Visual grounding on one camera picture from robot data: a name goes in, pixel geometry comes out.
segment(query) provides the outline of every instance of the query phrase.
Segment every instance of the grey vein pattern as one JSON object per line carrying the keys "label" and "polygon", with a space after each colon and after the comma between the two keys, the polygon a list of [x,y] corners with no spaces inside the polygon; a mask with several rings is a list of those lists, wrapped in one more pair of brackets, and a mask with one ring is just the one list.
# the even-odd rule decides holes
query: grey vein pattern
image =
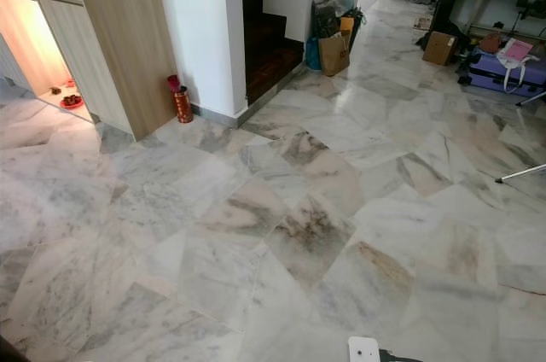
{"label": "grey vein pattern", "polygon": [[241,129],[138,143],[0,80],[0,330],[33,362],[546,354],[546,104],[424,62],[404,0]]}

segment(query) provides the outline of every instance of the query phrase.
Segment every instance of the purple suitcase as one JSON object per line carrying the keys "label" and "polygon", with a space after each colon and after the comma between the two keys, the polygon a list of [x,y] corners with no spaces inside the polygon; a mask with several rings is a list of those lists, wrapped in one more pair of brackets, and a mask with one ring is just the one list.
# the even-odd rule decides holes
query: purple suitcase
{"label": "purple suitcase", "polygon": [[[504,92],[506,68],[495,55],[474,48],[469,57],[468,76],[462,83]],[[508,90],[512,91],[520,83],[521,69],[514,69],[508,80]],[[514,91],[515,95],[532,97],[546,90],[546,59],[528,61],[522,86]]]}

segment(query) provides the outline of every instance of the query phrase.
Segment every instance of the red plate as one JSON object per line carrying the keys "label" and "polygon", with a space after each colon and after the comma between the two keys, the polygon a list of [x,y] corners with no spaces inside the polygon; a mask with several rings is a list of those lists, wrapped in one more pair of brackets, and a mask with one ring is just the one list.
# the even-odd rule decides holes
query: red plate
{"label": "red plate", "polygon": [[61,100],[61,103],[59,104],[61,105],[62,108],[69,110],[71,108],[79,108],[82,104],[84,104],[84,99],[80,99],[79,102],[73,104],[72,106],[66,106],[64,100]]}

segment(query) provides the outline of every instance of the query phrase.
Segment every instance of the open cabinet compartment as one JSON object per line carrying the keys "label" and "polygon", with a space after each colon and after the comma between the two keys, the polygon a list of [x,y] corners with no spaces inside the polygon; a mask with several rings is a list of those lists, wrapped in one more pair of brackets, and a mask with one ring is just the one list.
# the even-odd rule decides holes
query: open cabinet compartment
{"label": "open cabinet compartment", "polygon": [[[76,86],[67,85],[72,75],[38,1],[0,0],[0,13],[0,33],[26,78],[25,88],[57,108],[64,96],[81,96]],[[52,87],[61,93],[54,95]],[[91,121],[85,104],[63,110]]]}

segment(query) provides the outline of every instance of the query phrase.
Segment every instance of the white device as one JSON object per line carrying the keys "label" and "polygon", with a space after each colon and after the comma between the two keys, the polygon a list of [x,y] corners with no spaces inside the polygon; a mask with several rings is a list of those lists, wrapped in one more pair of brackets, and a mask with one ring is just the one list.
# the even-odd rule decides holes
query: white device
{"label": "white device", "polygon": [[351,362],[380,362],[379,344],[374,338],[349,338],[349,360]]}

